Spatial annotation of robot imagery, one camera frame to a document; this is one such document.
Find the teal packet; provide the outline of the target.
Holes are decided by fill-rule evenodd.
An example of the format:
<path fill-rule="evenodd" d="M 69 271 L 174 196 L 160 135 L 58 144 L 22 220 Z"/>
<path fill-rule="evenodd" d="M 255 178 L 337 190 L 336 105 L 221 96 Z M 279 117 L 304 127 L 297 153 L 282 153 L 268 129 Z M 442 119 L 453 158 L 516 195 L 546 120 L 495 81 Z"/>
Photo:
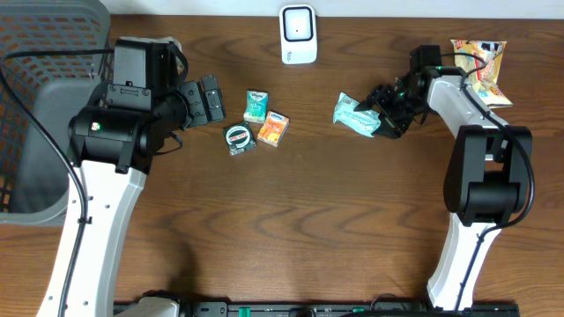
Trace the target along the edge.
<path fill-rule="evenodd" d="M 341 122 L 358 134 L 373 137 L 380 126 L 379 114 L 374 110 L 355 111 L 360 103 L 341 92 L 334 108 L 333 122 Z"/>

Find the orange tissue pack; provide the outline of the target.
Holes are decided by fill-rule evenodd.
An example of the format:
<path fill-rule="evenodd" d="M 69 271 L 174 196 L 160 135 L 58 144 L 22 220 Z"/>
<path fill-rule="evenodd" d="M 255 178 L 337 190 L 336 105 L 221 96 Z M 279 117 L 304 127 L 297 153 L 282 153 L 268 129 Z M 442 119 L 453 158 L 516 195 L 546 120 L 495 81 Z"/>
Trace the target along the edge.
<path fill-rule="evenodd" d="M 269 111 L 266 115 L 263 126 L 257 134 L 258 140 L 274 147 L 278 147 L 281 138 L 289 126 L 289 122 L 290 120 L 288 117 Z"/>

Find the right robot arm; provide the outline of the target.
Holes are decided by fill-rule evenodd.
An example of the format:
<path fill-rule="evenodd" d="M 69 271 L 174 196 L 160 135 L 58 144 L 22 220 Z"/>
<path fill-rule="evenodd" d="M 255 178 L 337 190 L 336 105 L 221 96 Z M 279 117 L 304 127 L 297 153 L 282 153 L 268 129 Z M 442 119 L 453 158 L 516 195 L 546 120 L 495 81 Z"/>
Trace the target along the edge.
<path fill-rule="evenodd" d="M 443 57 L 437 45 L 415 48 L 409 72 L 375 87 L 355 109 L 378 113 L 380 136 L 398 139 L 416 118 L 437 114 L 455 137 L 443 184 L 449 230 L 427 296 L 432 313 L 468 313 L 489 247 L 531 209 L 532 135 L 492 112 L 473 90 L 471 73 L 443 65 Z"/>

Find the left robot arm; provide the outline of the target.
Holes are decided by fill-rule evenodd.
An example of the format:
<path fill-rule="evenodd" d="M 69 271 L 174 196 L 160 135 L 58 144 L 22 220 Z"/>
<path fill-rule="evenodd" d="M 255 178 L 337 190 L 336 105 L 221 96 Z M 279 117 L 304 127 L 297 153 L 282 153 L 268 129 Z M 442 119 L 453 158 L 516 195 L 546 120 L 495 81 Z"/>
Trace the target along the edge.
<path fill-rule="evenodd" d="M 109 316 L 132 211 L 152 160 L 181 130 L 222 121 L 214 76 L 187 78 L 174 38 L 122 37 L 113 78 L 69 123 L 66 219 L 41 316 Z"/>

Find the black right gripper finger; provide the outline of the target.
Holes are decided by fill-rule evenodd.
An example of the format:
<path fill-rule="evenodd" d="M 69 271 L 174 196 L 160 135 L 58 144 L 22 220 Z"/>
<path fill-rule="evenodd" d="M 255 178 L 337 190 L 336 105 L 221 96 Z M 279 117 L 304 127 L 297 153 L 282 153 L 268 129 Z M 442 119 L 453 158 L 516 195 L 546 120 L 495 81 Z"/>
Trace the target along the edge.
<path fill-rule="evenodd" d="M 378 85 L 359 105 L 355 112 L 372 110 L 374 107 L 383 109 L 390 105 L 395 98 L 395 91 L 391 85 Z"/>
<path fill-rule="evenodd" d="M 394 121 L 385 113 L 379 113 L 379 127 L 374 131 L 374 135 L 385 136 L 391 139 L 400 138 L 408 129 L 407 120 Z"/>

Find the black round-logo packet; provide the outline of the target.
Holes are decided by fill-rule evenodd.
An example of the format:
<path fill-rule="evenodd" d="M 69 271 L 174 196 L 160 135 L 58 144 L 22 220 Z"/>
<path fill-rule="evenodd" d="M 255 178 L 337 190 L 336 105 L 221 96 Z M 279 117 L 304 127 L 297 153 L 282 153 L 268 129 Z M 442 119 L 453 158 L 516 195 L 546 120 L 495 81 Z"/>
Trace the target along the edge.
<path fill-rule="evenodd" d="M 256 147 L 256 140 L 246 122 L 223 129 L 223 135 L 231 156 L 250 151 Z"/>

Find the green tissue pack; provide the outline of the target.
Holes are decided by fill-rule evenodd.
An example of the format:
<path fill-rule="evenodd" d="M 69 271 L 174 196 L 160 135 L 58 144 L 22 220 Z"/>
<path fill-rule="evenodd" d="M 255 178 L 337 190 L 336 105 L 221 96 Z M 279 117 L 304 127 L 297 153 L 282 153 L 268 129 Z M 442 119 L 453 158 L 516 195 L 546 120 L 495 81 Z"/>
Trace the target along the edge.
<path fill-rule="evenodd" d="M 243 114 L 246 122 L 264 123 L 268 112 L 267 92 L 247 91 L 247 107 Z"/>

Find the yellow snack bag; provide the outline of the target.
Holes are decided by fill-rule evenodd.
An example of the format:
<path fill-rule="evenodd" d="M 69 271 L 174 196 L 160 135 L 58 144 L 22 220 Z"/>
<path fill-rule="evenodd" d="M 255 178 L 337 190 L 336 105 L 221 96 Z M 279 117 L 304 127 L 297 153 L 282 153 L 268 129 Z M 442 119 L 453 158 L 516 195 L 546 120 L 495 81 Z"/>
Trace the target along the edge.
<path fill-rule="evenodd" d="M 451 40 L 455 65 L 466 72 L 477 69 L 469 79 L 476 94 L 491 108 L 512 107 L 513 103 L 497 85 L 506 41 Z"/>

